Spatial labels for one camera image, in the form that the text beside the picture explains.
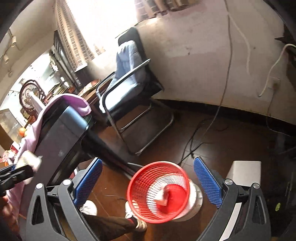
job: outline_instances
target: baseboard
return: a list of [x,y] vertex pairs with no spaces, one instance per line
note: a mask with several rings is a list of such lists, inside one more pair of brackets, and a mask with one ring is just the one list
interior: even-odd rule
[[[196,102],[177,101],[177,100],[159,100],[159,101],[166,104],[172,109],[196,111],[196,112],[201,112],[208,115],[215,115],[218,108],[218,106],[216,105],[196,103]],[[266,126],[265,115],[261,115],[261,114],[257,114],[257,113],[253,113],[245,110],[221,107],[218,116],[239,120],[243,122],[248,122],[256,125]],[[281,131],[290,136],[296,136],[296,125],[293,125],[283,120],[279,120],[272,117],[268,118],[268,125],[273,130]]]

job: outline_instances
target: blue cushion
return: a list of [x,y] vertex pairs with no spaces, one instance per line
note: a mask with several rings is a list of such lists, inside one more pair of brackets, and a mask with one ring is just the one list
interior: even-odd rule
[[98,178],[100,177],[103,170],[103,163],[100,159],[97,159],[95,163],[90,167],[88,172],[81,179],[79,184],[75,189],[74,204],[76,207],[82,207],[87,201],[94,185],[96,184]]
[[[115,78],[111,81],[107,89],[110,89],[121,77],[130,70],[136,68],[143,63],[143,60],[138,52],[136,43],[132,40],[123,43],[119,46],[116,55],[117,69]],[[109,111],[115,109],[119,104],[122,104],[142,92],[145,83],[148,81],[148,75],[145,68],[136,71],[132,76],[123,81],[106,98],[106,107]],[[99,102],[100,110],[105,113],[102,105],[102,98]]]
[[212,204],[220,207],[222,204],[221,189],[213,175],[200,158],[194,160],[194,172],[198,177],[208,199]]

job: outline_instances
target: screw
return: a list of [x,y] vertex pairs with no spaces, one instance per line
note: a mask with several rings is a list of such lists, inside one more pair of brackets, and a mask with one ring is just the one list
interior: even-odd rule
[[230,180],[230,179],[226,179],[226,180],[225,180],[225,183],[226,183],[227,185],[232,185],[232,184],[233,184],[233,181]]
[[253,184],[253,187],[256,188],[256,189],[259,189],[260,188],[260,185],[258,183],[254,183]]
[[71,183],[71,180],[70,180],[70,179],[65,179],[65,180],[63,181],[63,184],[64,184],[65,186],[70,185],[70,183]]
[[37,185],[36,185],[36,188],[37,189],[40,189],[40,188],[42,188],[43,187],[43,184],[42,183],[38,183]]

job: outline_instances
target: orange fruit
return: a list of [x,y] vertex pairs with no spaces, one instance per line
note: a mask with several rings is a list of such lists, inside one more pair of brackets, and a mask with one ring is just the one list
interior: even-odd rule
[[26,132],[26,128],[21,127],[21,128],[19,129],[19,135],[20,135],[21,137],[24,137],[24,136],[25,136],[25,132]]

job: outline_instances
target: person's hand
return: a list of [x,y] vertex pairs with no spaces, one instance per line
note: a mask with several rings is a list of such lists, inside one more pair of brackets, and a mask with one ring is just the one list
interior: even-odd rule
[[0,197],[0,216],[6,221],[11,231],[18,233],[19,226],[16,217],[13,215],[12,209],[12,205],[8,203],[8,197]]

